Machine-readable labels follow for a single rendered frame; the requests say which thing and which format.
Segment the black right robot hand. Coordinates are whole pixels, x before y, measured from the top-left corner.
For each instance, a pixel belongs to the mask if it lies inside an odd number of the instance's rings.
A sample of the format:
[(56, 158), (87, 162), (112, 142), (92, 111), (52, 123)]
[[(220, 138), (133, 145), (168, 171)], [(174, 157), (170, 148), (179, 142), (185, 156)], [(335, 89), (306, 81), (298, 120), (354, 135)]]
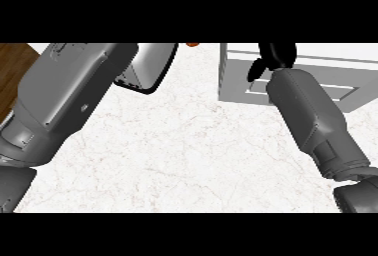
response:
[(254, 82), (263, 75), (264, 70), (291, 68), (297, 59), (297, 46), (294, 43), (260, 43), (260, 57), (254, 60), (247, 81)]

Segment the grey drawer cabinet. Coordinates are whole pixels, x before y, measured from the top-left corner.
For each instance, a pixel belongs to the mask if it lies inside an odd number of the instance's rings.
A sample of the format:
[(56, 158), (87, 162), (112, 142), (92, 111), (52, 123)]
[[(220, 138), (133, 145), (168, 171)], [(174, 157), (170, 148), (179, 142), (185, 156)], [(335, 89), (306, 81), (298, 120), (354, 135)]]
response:
[[(260, 57), (255, 43), (221, 43), (220, 66), (227, 60)], [(372, 70), (378, 66), (378, 43), (298, 43), (295, 64), (326, 67), (356, 67)]]

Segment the grey drawer front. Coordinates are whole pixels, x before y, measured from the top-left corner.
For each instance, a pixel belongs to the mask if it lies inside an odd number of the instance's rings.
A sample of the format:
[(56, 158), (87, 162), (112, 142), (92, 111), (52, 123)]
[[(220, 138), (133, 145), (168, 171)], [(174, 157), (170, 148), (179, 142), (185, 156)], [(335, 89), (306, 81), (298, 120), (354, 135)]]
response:
[[(270, 105), (266, 93), (266, 84), (272, 72), (264, 71), (254, 84), (247, 81), (252, 62), (248, 60), (227, 60), (220, 66), (219, 74), (219, 100), (224, 102), (254, 105)], [(378, 66), (372, 70), (356, 67), (326, 67), (295, 64), (295, 69), (309, 72), (340, 110), (350, 113), (378, 98)]]

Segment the silver black-rimmed appliance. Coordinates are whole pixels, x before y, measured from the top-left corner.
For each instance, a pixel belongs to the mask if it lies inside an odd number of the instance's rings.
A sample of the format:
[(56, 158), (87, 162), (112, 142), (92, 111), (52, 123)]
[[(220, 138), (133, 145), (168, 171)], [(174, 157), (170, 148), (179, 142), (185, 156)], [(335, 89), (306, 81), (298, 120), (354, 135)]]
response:
[(140, 43), (130, 66), (114, 84), (142, 94), (152, 94), (167, 75), (177, 48), (177, 43)]

